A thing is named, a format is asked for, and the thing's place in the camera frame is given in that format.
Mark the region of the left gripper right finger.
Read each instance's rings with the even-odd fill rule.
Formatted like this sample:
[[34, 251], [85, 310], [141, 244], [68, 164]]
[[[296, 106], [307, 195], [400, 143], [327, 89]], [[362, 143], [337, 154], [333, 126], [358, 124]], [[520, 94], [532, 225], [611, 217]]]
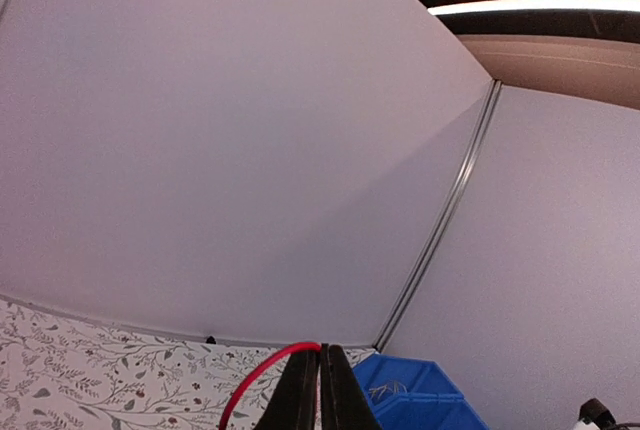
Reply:
[[321, 347], [320, 402], [323, 430], [381, 430], [339, 345]]

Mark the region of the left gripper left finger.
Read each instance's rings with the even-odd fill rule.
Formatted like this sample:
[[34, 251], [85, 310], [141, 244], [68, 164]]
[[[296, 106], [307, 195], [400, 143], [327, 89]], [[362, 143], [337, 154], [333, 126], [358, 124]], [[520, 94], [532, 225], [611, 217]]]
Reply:
[[310, 430], [317, 404], [319, 352], [294, 353], [260, 418], [260, 430]]

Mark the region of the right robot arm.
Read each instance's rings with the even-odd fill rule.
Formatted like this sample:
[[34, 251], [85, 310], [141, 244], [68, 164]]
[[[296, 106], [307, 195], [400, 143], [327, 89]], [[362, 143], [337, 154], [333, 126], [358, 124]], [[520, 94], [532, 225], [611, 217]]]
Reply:
[[638, 429], [638, 422], [618, 422], [611, 411], [597, 398], [583, 403], [579, 409], [578, 422], [574, 429]]

